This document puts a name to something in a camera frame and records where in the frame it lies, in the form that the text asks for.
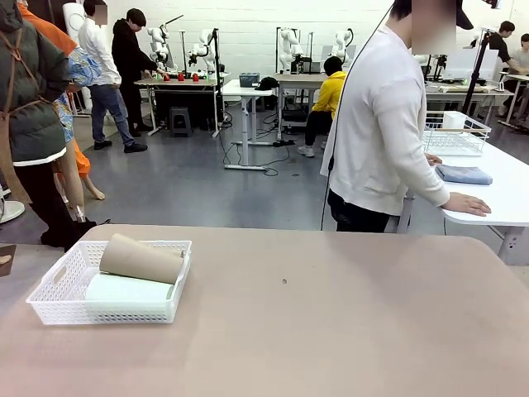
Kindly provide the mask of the person's right hand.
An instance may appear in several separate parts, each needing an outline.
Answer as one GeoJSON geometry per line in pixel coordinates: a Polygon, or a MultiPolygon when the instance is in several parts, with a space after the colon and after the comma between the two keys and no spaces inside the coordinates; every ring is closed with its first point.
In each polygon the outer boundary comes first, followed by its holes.
{"type": "Polygon", "coordinates": [[[491,213],[490,207],[480,198],[456,192],[451,192],[450,199],[441,207],[447,211],[468,213],[480,217],[485,217],[491,213]]]}

